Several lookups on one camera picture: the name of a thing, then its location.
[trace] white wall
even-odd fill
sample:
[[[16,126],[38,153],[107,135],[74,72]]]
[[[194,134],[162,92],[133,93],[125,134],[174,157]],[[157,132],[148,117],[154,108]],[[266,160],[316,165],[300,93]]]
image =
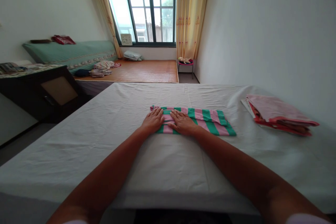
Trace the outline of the white wall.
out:
[[[122,52],[127,50],[139,53],[145,60],[176,60],[176,47],[121,47]],[[191,72],[189,66],[180,66],[179,72]]]
[[[67,34],[75,41],[108,40],[94,0],[0,0],[0,63],[33,59],[21,47],[31,39]],[[36,120],[0,95],[0,144]]]
[[[336,0],[208,0],[196,75],[251,84],[336,129]]]

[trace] bamboo mat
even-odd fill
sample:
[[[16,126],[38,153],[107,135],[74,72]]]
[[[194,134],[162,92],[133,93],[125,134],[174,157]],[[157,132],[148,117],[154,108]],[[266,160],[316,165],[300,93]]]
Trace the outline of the bamboo mat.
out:
[[[112,74],[102,78],[75,77],[77,81],[107,81],[107,82],[147,82],[147,83],[178,83],[175,60],[117,60],[118,68],[111,68]]]

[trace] striped towel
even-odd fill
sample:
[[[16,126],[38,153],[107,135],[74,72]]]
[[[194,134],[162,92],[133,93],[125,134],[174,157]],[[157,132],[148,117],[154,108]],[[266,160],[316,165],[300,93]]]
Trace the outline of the striped towel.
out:
[[[150,110],[157,108],[159,106],[151,106]],[[209,131],[214,135],[223,136],[236,136],[237,134],[225,119],[224,113],[221,110],[203,110],[198,108],[185,108],[185,107],[161,107],[163,109],[164,123],[161,128],[156,133],[165,134],[179,134],[174,129],[168,126],[168,122],[174,121],[170,115],[171,110],[178,110],[183,113],[188,114],[188,116],[205,130]]]

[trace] curtain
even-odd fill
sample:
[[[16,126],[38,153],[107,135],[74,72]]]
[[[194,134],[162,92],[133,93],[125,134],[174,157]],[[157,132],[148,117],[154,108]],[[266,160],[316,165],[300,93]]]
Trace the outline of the curtain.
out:
[[[110,8],[110,3],[109,0],[97,0],[98,5],[102,11],[102,14],[104,15],[108,27],[112,33],[113,36],[113,42],[114,42],[114,47],[115,47],[115,51],[118,55],[118,58],[122,58],[123,57],[123,53],[119,47],[117,38],[116,38],[116,31],[114,29],[114,23],[113,23],[113,18],[112,18],[112,13],[111,13],[111,8]]]
[[[176,0],[177,57],[197,58],[207,0]]]

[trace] person's right hand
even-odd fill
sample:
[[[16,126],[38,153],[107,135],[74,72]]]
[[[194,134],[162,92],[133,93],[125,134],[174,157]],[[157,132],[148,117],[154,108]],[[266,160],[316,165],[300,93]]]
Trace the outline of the person's right hand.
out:
[[[174,119],[175,124],[168,123],[168,126],[182,135],[193,135],[196,129],[199,128],[187,114],[181,111],[172,110],[170,115]]]

